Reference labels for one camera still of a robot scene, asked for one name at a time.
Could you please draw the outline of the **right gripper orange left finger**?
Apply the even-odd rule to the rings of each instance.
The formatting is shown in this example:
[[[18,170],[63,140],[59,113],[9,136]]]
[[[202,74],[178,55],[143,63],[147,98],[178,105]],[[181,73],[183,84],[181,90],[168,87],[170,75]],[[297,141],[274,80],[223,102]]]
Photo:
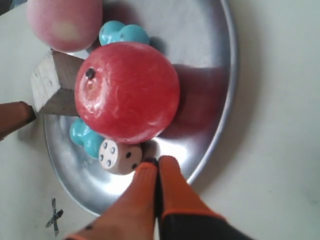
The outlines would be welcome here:
[[[152,240],[155,229],[155,190],[158,168],[143,162],[119,199],[100,217],[67,240]]]

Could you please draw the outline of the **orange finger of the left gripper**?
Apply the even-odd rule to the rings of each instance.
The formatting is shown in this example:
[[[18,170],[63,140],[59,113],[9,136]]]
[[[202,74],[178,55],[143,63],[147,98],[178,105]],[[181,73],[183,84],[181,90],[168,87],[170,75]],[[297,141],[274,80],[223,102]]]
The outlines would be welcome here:
[[[28,125],[36,119],[31,105],[23,101],[0,104],[0,139]]]

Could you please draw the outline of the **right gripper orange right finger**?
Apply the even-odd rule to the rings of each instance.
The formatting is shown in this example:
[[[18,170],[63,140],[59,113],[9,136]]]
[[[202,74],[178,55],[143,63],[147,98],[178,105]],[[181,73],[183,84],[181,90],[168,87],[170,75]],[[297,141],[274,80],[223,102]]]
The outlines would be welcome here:
[[[160,157],[158,170],[162,193],[161,240],[251,239],[201,200],[186,182],[174,157]]]

